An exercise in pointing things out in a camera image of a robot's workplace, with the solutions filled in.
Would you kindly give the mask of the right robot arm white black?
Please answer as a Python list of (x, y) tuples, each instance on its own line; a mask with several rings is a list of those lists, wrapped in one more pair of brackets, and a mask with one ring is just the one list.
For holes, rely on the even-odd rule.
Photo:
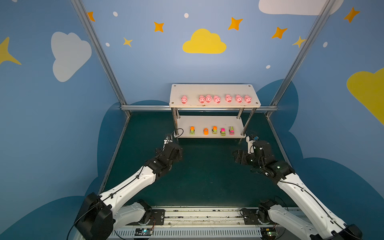
[(347, 225), (328, 209), (303, 183), (285, 161), (277, 161), (266, 141), (249, 141), (247, 150), (233, 152), (236, 163), (253, 167), (283, 190), (308, 218), (293, 215), (274, 200), (260, 203), (257, 210), (243, 208), (241, 215), (248, 224), (280, 225), (301, 240), (361, 240), (362, 231)]

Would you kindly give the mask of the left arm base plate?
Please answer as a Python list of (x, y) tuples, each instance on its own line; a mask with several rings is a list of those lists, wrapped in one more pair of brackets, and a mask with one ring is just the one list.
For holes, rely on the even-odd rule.
[(151, 213), (146, 213), (139, 222), (130, 223), (128, 226), (162, 226), (165, 221), (165, 212), (164, 209), (151, 210)]

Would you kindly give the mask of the pink pig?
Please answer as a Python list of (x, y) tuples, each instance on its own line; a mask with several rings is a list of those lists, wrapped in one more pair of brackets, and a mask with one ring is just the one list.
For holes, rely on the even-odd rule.
[(243, 102), (243, 97), (240, 95), (236, 95), (236, 102), (237, 103), (242, 103)]
[(211, 95), (206, 95), (206, 102), (210, 103), (212, 101), (212, 96)]
[(203, 95), (200, 95), (200, 96), (199, 96), (199, 102), (200, 102), (201, 104), (204, 104), (204, 103), (205, 103), (205, 100), (206, 100), (205, 96), (203, 96)]
[(187, 102), (188, 102), (188, 97), (187, 97), (187, 96), (182, 96), (182, 97), (181, 97), (181, 103), (182, 103), (183, 105), (185, 105)]
[(221, 97), (215, 95), (214, 96), (214, 101), (215, 101), (216, 104), (219, 104), (221, 102)]
[(233, 101), (233, 96), (227, 94), (227, 95), (225, 95), (225, 100), (227, 103), (231, 103)]
[(252, 102), (252, 97), (249, 95), (245, 95), (244, 101), (245, 101), (245, 103), (250, 104)]

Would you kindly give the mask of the pink green toy truck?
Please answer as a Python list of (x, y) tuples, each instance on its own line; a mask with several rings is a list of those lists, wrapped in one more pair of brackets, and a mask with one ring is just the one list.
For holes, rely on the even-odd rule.
[(235, 131), (234, 131), (234, 127), (233, 127), (233, 126), (230, 126), (230, 127), (229, 127), (229, 133), (230, 133), (230, 135), (234, 135), (234, 134), (235, 134)]

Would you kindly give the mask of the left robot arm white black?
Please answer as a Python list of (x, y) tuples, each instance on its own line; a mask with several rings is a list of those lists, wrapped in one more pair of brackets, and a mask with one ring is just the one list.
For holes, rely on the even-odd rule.
[(168, 142), (156, 151), (154, 158), (119, 185), (99, 195), (90, 193), (84, 199), (73, 227), (86, 240), (106, 240), (113, 231), (131, 223), (145, 224), (152, 207), (145, 201), (124, 205), (137, 193), (165, 176), (174, 163), (183, 158), (180, 145)]

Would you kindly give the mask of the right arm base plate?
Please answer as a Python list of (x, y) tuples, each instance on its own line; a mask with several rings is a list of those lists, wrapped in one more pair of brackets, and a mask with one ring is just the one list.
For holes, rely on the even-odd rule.
[(274, 225), (268, 211), (263, 209), (240, 209), (245, 225)]

